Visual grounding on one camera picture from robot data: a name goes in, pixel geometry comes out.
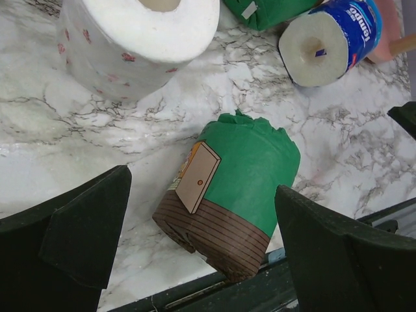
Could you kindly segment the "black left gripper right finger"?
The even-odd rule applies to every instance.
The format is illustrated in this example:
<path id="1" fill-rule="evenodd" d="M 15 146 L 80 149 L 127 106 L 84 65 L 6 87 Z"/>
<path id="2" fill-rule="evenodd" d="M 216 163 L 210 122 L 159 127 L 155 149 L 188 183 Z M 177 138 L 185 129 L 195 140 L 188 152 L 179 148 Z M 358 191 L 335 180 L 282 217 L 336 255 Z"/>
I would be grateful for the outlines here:
<path id="1" fill-rule="evenodd" d="M 415 239 L 280 185 L 276 215 L 301 311 L 414 311 Z"/>

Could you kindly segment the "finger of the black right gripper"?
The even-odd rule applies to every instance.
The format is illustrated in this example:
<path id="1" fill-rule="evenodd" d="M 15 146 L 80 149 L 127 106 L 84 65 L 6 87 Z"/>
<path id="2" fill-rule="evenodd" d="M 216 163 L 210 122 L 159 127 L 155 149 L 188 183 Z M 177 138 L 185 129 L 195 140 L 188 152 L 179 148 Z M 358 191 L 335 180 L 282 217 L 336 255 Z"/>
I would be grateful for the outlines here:
<path id="1" fill-rule="evenodd" d="M 393 107 L 387 114 L 416 139 L 416 102 L 409 101 L 401 107 Z"/>

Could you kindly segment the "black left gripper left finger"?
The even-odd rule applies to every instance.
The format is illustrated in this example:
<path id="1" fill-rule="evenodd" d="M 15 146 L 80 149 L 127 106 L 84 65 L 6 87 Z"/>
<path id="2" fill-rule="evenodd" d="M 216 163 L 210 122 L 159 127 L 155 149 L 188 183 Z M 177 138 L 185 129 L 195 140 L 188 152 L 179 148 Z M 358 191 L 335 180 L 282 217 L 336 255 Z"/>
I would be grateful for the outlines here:
<path id="1" fill-rule="evenodd" d="M 132 175 L 115 166 L 1 220 L 2 311 L 96 311 L 122 231 Z"/>

